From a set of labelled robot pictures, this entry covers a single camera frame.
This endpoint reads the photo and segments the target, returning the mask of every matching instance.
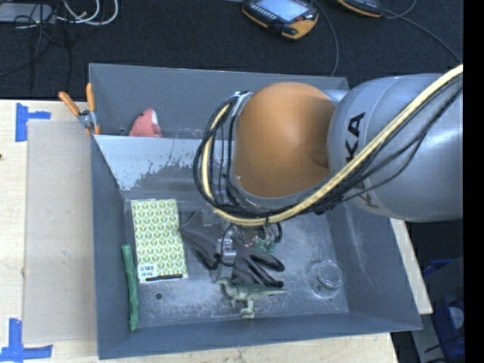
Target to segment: green tube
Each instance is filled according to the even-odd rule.
[[[136,267],[135,259],[130,244],[123,244],[121,246],[124,257],[124,265],[126,275],[128,276],[128,289],[129,289],[129,304],[131,305],[131,313],[129,314],[129,328],[131,332],[136,330],[138,326],[138,285],[136,283]]]

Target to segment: pink object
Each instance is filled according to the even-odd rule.
[[[133,123],[129,135],[132,137],[163,137],[158,125],[157,113],[148,108]]]

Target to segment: white label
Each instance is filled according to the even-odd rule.
[[[138,278],[140,280],[156,277],[157,275],[156,265],[138,265]]]

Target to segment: gray tray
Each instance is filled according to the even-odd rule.
[[[90,65],[89,72],[104,133],[91,142],[100,358],[421,328],[389,220],[344,203],[321,216],[283,222],[275,256],[286,266],[277,277],[288,292],[257,300],[253,320],[240,319],[240,308],[231,307],[186,247],[188,278],[138,285],[140,318],[131,332],[121,253],[122,244],[135,245],[131,200],[174,197],[182,221],[205,207],[191,177],[191,158],[211,113],[234,91],[293,79],[323,90],[347,90],[347,84],[314,76],[103,64]],[[157,110],[165,137],[120,135],[148,106]],[[346,283],[319,296],[309,285],[309,268],[328,257],[343,265]]]

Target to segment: green patterned box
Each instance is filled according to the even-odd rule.
[[[188,276],[176,200],[132,200],[140,282]]]

